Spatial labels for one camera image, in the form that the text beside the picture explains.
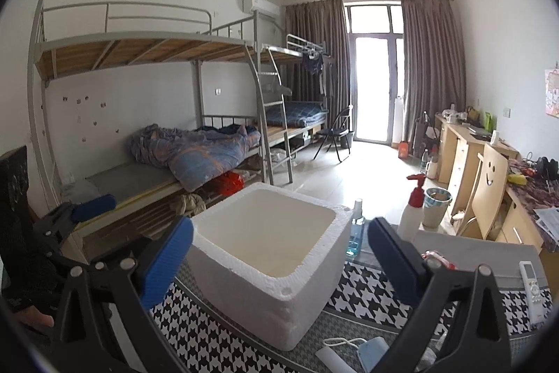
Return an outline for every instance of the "styrofoam box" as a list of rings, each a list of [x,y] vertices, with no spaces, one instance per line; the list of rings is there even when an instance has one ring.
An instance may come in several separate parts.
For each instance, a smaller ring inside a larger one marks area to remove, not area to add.
[[[187,260],[212,305],[290,351],[336,288],[350,219],[348,207],[256,183],[192,218]]]

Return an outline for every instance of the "chair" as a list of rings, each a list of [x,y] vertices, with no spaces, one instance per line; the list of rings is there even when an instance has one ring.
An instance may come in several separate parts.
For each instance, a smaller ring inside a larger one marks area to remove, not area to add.
[[[501,207],[507,185],[509,161],[491,146],[484,146],[477,177],[458,235],[487,239]]]
[[[340,139],[341,141],[341,138],[343,138],[346,140],[346,145],[348,147],[348,157],[349,157],[349,155],[351,154],[351,147],[349,145],[347,135],[349,133],[348,122],[351,116],[352,109],[353,109],[353,105],[349,105],[347,108],[342,109],[337,114],[336,119],[334,120],[330,128],[323,128],[322,130],[319,130],[317,132],[317,136],[322,137],[322,143],[320,144],[317,153],[315,153],[314,158],[312,158],[313,160],[317,158],[318,153],[320,152],[322,146],[324,145],[324,143],[328,138],[331,138],[332,140],[330,142],[330,145],[328,146],[328,149],[326,149],[326,152],[328,152],[332,147],[332,144],[334,144],[334,147],[336,148],[337,159],[340,161],[340,163],[343,162],[343,160],[340,159],[340,152],[337,149],[337,144],[336,144],[336,139]]]

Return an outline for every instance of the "glass door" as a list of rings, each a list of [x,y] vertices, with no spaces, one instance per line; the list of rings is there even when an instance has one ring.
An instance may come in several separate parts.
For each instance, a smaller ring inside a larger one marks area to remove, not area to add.
[[[356,140],[391,144],[396,97],[404,93],[401,6],[347,6],[347,22]]]

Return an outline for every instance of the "folding chair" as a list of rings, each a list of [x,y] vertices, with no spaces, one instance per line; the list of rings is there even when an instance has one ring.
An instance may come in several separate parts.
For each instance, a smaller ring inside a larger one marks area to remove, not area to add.
[[[328,138],[332,138],[332,141],[330,142],[328,149],[326,149],[326,152],[328,152],[332,147],[332,144],[334,144],[334,147],[336,148],[337,159],[340,161],[340,163],[343,162],[343,160],[340,159],[340,152],[337,149],[337,144],[336,144],[336,139],[343,138],[346,140],[346,145],[348,147],[348,157],[349,157],[349,155],[351,154],[351,147],[349,145],[347,135],[349,133],[348,122],[349,122],[349,117],[351,116],[352,109],[353,109],[353,105],[349,105],[347,108],[342,109],[337,114],[336,119],[334,120],[330,128],[323,128],[322,130],[317,132],[317,136],[322,137],[322,143],[320,144],[317,153],[315,153],[313,160],[317,158],[318,153],[320,152],[322,146],[324,145],[324,143]]]

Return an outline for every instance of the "air conditioner remote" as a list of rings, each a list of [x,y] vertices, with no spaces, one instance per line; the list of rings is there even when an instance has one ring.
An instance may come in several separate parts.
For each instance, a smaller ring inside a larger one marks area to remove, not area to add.
[[[528,303],[528,316],[530,318],[530,329],[545,321],[543,311],[543,296],[539,289],[538,280],[534,267],[530,261],[520,261],[522,281],[526,291],[526,302]]]

